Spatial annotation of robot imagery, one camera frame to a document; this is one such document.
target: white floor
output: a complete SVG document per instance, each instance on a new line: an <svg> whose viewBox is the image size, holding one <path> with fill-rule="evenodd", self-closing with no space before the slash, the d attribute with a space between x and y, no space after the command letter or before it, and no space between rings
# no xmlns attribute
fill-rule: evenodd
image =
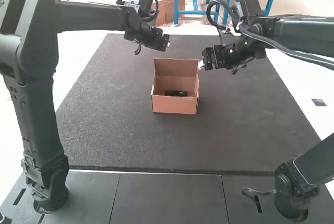
<svg viewBox="0 0 334 224"><path fill-rule="evenodd" d="M273 14L295 13L317 16L334 16L334 0L275 0ZM170 34L216 34L211 26L184 24L164 28ZM59 34L59 65L54 75L55 109L59 107L78 76L103 40L105 31L67 32ZM291 59L276 50L268 50L268 57L295 98L305 116L321 139L333 133L334 122L334 72L312 64ZM327 107L316 107L311 99L323 99ZM22 141L13 104L5 85L0 81L0 204L22 172ZM328 183L334 196L334 183Z"/></svg>

